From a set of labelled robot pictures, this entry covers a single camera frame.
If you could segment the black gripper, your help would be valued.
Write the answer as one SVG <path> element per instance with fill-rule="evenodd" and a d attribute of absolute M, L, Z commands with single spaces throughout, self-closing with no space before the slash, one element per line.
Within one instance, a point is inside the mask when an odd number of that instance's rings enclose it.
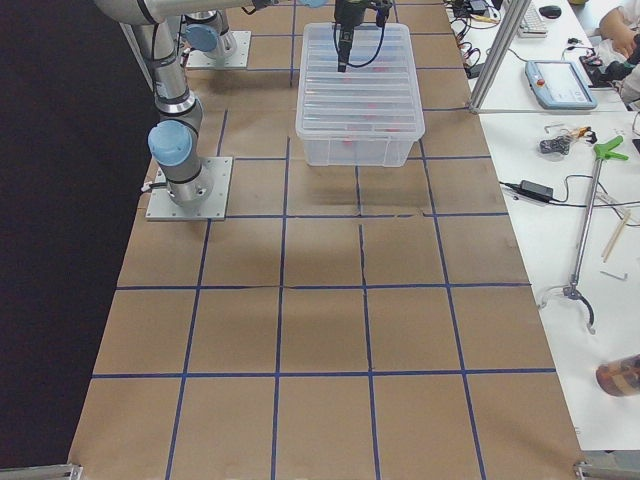
<path fill-rule="evenodd" d="M 364 22 L 367 9 L 376 12 L 375 24 L 382 28 L 388 18 L 394 2 L 391 0 L 337 0 L 334 6 L 335 40 L 338 55 L 337 71 L 347 69 L 352 48 L 352 28 Z"/>

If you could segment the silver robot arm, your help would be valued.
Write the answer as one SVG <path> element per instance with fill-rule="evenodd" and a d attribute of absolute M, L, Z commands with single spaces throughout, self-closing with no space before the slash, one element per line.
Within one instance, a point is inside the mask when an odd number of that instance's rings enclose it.
<path fill-rule="evenodd" d="M 224 58 L 231 38 L 228 9 L 247 15 L 273 6 L 273 1 L 97 1 L 112 20 L 131 28 L 139 56 L 150 75 L 159 123 L 148 134 L 151 155 L 166 179 L 165 190 L 179 207 L 202 205 L 212 195 L 214 174 L 196 153 L 203 107 L 190 89 L 178 58 L 180 42 L 169 20 L 186 20 L 186 41 L 214 58 Z"/>
<path fill-rule="evenodd" d="M 225 10 L 186 14 L 178 45 L 186 70 L 240 70 L 248 66 L 250 31 L 233 31 Z"/>

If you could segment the person's hand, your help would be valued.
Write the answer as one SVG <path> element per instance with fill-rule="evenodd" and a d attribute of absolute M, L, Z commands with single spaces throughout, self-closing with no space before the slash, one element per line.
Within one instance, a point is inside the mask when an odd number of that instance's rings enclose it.
<path fill-rule="evenodd" d="M 636 48 L 635 33 L 625 23 L 624 16 L 620 9 L 609 11 L 599 23 L 601 36 L 605 40 L 611 41 L 612 49 L 628 58 Z"/>

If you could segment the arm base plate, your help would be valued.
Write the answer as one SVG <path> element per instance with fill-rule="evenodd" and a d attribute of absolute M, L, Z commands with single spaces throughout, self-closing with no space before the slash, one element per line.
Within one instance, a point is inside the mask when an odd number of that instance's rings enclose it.
<path fill-rule="evenodd" d="M 189 27 L 186 41 L 189 70 L 238 70 L 248 66 L 250 31 L 228 31 L 220 36 L 210 28 Z"/>
<path fill-rule="evenodd" d="M 149 190 L 146 219 L 150 221 L 223 221 L 226 216 L 232 157 L 200 157 L 200 174 L 191 182 L 177 184 L 166 180 L 157 168 Z"/>

